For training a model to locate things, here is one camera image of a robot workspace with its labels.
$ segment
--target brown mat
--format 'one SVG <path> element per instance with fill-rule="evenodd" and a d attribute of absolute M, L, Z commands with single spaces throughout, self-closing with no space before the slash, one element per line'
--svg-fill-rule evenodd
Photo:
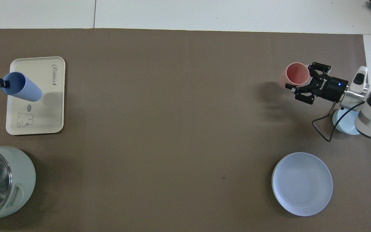
<path fill-rule="evenodd" d="M 366 63 L 361 35 L 0 30 L 0 77 L 14 59 L 48 56 L 67 65 L 61 132 L 9 135 L 0 92 L 0 145 L 37 172 L 0 231 L 371 231 L 371 140 L 336 132 L 327 143 L 311 121 L 331 103 L 296 101 L 275 82 L 314 61 L 350 80 Z M 276 163 L 297 151 L 334 182 L 310 217 L 271 188 Z"/>

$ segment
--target black cable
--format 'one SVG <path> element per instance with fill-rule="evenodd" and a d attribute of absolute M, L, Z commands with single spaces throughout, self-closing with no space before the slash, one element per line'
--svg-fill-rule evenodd
<path fill-rule="evenodd" d="M 336 130 L 336 126 L 340 123 L 340 120 L 342 120 L 342 118 L 344 117 L 344 116 L 346 116 L 346 114 L 348 114 L 350 111 L 352 111 L 354 108 L 356 108 L 356 107 L 358 107 L 359 105 L 361 105 L 361 104 L 363 104 L 364 103 L 364 101 L 362 101 L 361 103 L 359 103 L 359 104 L 357 104 L 357 105 L 355 105 L 355 106 L 353 106 L 352 108 L 350 108 L 349 110 L 347 110 L 346 111 L 346 113 L 344 113 L 340 118 L 339 118 L 339 120 L 337 120 L 337 122 L 336 122 L 336 124 L 334 125 L 334 127 L 333 127 L 333 129 L 331 130 L 331 134 L 330 134 L 330 138 L 329 139 L 327 139 L 321 132 L 320 132 L 320 130 L 317 128 L 317 126 L 315 125 L 315 122 L 317 122 L 317 121 L 319 121 L 319 120 L 321 120 L 321 119 L 325 119 L 325 118 L 327 118 L 328 116 L 330 116 L 331 115 L 331 113 L 328 113 L 326 116 L 324 116 L 324 117 L 321 117 L 321 118 L 318 118 L 318 119 L 315 119 L 315 120 L 313 120 L 312 121 L 312 125 L 313 125 L 313 127 L 317 130 L 317 132 L 326 140 L 326 141 L 328 141 L 328 142 L 330 142 L 331 141 L 331 138 L 333 137 L 333 134 L 334 134 L 334 131 Z"/>

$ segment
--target tray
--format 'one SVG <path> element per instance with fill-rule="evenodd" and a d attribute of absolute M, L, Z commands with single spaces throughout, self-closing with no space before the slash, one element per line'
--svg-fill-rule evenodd
<path fill-rule="evenodd" d="M 11 135 L 49 134 L 64 125 L 65 61 L 61 57 L 16 59 L 10 72 L 21 72 L 43 92 L 36 102 L 8 96 L 6 131 Z"/>

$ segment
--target plate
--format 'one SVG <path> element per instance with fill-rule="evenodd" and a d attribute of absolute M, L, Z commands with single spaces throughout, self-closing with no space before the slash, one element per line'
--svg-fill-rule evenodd
<path fill-rule="evenodd" d="M 8 96 L 6 131 L 11 135 L 49 134 L 64 125 L 65 61 L 61 57 L 16 59 L 9 72 L 21 72 L 43 92 L 31 102 Z"/>
<path fill-rule="evenodd" d="M 298 216 L 311 216 L 323 210 L 333 192 L 327 166 L 318 157 L 296 152 L 282 158 L 272 175 L 277 201 Z"/>

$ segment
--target kettle handle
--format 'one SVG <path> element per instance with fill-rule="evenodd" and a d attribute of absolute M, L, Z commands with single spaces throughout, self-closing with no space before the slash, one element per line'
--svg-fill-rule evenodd
<path fill-rule="evenodd" d="M 24 194 L 24 189 L 22 188 L 22 185 L 21 184 L 16 184 L 15 187 L 14 187 L 14 192 L 12 194 L 12 198 L 9 201 L 9 204 L 7 205 L 7 207 L 16 207 L 17 205 L 19 205 L 24 200 L 24 197 L 25 197 L 25 194 Z"/>

